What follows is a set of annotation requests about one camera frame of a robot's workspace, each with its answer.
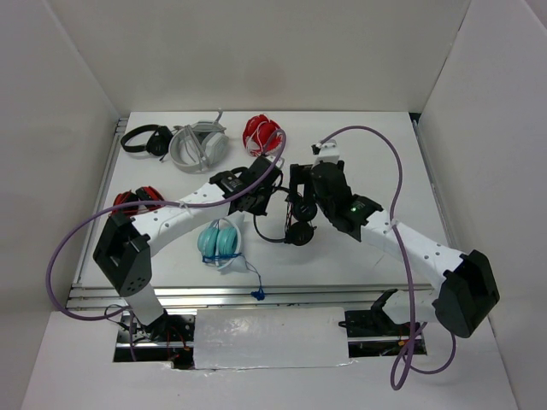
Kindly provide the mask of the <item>black wired headphones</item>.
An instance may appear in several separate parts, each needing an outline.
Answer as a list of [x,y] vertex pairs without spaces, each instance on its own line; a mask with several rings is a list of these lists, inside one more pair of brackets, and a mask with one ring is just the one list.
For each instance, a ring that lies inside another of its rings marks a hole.
[[291,192],[288,188],[280,187],[274,192],[282,191],[287,194],[285,199],[287,207],[285,212],[284,236],[271,238],[263,235],[258,228],[256,216],[253,217],[253,227],[256,234],[268,243],[284,243],[295,246],[303,246],[311,241],[316,227],[312,221],[317,215],[317,206],[312,199],[305,198],[300,193]]

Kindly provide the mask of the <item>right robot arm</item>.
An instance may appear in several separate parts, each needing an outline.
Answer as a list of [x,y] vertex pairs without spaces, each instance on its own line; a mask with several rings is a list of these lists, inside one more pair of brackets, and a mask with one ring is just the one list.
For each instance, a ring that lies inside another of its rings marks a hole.
[[432,286],[416,293],[385,291],[370,309],[369,322],[379,333],[391,334],[410,321],[437,322],[469,338],[499,302],[491,264],[483,253],[464,254],[391,220],[377,202],[352,193],[342,161],[292,165],[289,190],[297,220],[307,223],[322,212],[338,231],[409,265]]

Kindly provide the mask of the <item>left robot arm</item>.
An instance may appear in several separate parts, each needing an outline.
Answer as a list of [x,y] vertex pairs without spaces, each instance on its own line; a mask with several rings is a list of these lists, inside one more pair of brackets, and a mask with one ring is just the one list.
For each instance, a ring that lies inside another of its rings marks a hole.
[[220,270],[233,262],[243,265],[244,214],[264,213],[280,175],[279,159],[260,155],[240,173],[217,173],[177,202],[164,202],[136,216],[116,211],[108,217],[93,259],[128,304],[139,333],[155,341],[176,327],[150,283],[152,258],[171,242],[205,226],[207,234],[198,241],[204,261]]

